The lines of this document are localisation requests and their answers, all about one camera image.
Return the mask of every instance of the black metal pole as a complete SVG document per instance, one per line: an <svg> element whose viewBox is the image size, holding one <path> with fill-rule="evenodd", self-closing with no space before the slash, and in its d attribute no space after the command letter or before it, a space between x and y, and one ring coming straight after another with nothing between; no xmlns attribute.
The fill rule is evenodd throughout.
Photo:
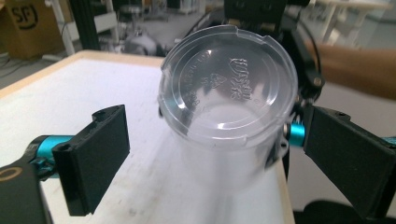
<svg viewBox="0 0 396 224"><path fill-rule="evenodd" d="M83 49L100 50L90 0L70 0L70 6Z"/></svg>

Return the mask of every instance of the black cable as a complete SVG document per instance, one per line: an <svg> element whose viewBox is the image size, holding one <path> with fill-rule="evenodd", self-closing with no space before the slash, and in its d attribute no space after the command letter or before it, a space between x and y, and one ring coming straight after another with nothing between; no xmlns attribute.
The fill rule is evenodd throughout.
<svg viewBox="0 0 396 224"><path fill-rule="evenodd" d="M306 26L305 22L299 20L300 19L300 12L298 14L297 17L293 17L288 13L285 13L285 15L289 18L291 18L292 20L296 21L297 23L300 23L304 29L304 31L306 32L306 34L308 35L309 39L312 42L312 46L314 47L314 52L317 56L317 64L318 64L318 72L321 74L321 61L320 61L320 55L319 55L319 50L318 50L318 45L317 42L315 41L314 36L312 35L312 33L309 31L309 28Z"/></svg>
<svg viewBox="0 0 396 224"><path fill-rule="evenodd" d="M28 63L21 64L20 66L16 67L14 70L12 70L12 71L10 71L10 72L8 72L8 73L5 73L5 74L3 74L3 75L0 75L0 77L9 76L9 75L13 74L14 72L16 72L18 69L20 69L20 68L24 67L25 65L27 65L27 64L28 64Z"/></svg>
<svg viewBox="0 0 396 224"><path fill-rule="evenodd" d="M0 68L0 71L1 70L7 70L7 69L9 69L9 68L12 68L12 67L14 67L14 66L16 66L16 65L19 65L19 64L21 64L21 63L23 63L23 61L19 61L19 62L16 62L16 63L14 63L14 64L10 64L10 65L8 65L8 66L6 66L6 64L3 64Z"/></svg>

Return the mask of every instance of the person's arm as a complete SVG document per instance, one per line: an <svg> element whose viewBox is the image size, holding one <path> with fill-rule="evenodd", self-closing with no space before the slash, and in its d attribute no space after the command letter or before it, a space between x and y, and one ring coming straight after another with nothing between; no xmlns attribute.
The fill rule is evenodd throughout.
<svg viewBox="0 0 396 224"><path fill-rule="evenodd" d="M312 57L316 54L307 44ZM318 44L326 81L396 100L396 49L349 49Z"/></svg>

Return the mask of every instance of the transparent cup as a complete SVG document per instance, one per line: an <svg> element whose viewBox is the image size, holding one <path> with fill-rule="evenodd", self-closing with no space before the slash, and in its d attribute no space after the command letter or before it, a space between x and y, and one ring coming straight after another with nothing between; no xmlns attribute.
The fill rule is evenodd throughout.
<svg viewBox="0 0 396 224"><path fill-rule="evenodd" d="M204 29L174 47L162 71L160 109L204 186L243 189L284 155L297 75L272 37Z"/></svg>

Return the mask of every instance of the white table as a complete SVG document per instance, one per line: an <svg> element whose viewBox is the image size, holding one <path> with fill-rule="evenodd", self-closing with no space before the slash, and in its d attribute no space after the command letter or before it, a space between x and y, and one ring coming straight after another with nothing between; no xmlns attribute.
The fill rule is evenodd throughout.
<svg viewBox="0 0 396 224"><path fill-rule="evenodd" d="M329 14L324 22L323 39L324 43L329 41L334 29L346 36L346 45L353 46L359 34L366 15L374 9L391 9L392 4L380 0L317 0L317 3L327 5ZM356 8L359 11L358 18L353 24L345 23L340 19L343 10Z"/></svg>
<svg viewBox="0 0 396 224"><path fill-rule="evenodd" d="M223 197L184 169L158 116L163 59L82 51L0 90L0 166L42 134L76 134L97 110L126 106L131 153L94 215L70 217L58 179L42 183L55 223L294 223L281 162Z"/></svg>

